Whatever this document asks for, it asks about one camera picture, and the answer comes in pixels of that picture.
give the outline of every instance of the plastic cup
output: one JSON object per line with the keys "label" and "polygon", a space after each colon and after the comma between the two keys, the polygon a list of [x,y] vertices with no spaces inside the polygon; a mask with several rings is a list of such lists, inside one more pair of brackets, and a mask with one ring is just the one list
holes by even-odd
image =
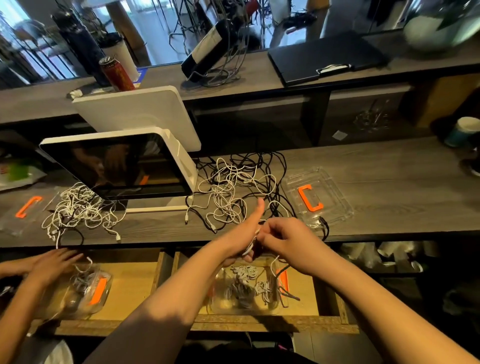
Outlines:
{"label": "plastic cup", "polygon": [[444,143],[451,147],[463,146],[468,137],[480,132],[480,119],[464,116],[456,121],[455,127],[445,138]]}

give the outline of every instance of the wooden drawer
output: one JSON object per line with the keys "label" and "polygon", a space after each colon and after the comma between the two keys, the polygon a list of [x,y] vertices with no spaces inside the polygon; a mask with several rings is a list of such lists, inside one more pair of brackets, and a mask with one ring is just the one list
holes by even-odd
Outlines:
{"label": "wooden drawer", "polygon": [[[57,335],[107,336],[157,287],[170,277],[173,257],[160,248],[85,251],[113,276],[104,307],[82,320],[51,321],[44,326]],[[30,331],[42,323],[34,320]]]}
{"label": "wooden drawer", "polygon": [[[195,249],[175,252],[172,274]],[[293,268],[287,270],[290,292],[300,301],[288,300],[288,308],[279,307],[272,315],[215,315],[207,310],[207,300],[192,326],[205,331],[330,331],[358,334],[357,325],[349,324],[344,301],[323,282]]]}

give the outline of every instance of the monitor screen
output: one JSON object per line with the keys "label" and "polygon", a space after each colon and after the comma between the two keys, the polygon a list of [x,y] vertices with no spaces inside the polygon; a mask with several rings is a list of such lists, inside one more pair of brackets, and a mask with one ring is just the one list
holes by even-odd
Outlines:
{"label": "monitor screen", "polygon": [[104,199],[192,194],[156,133],[42,144],[41,148]]}

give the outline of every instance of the monitor stand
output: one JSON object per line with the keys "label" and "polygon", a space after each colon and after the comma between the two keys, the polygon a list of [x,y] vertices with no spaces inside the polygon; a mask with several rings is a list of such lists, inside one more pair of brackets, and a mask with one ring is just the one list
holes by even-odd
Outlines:
{"label": "monitor stand", "polygon": [[[186,210],[185,197],[154,197],[128,200],[126,213]],[[188,196],[187,202],[190,206],[192,205],[193,195]]]}

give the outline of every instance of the black clipboard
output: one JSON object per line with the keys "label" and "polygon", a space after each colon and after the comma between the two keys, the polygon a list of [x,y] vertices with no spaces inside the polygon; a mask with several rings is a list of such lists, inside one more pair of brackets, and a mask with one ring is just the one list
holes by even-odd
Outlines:
{"label": "black clipboard", "polygon": [[382,52],[353,31],[269,49],[268,56],[284,86],[383,66],[389,61]]}

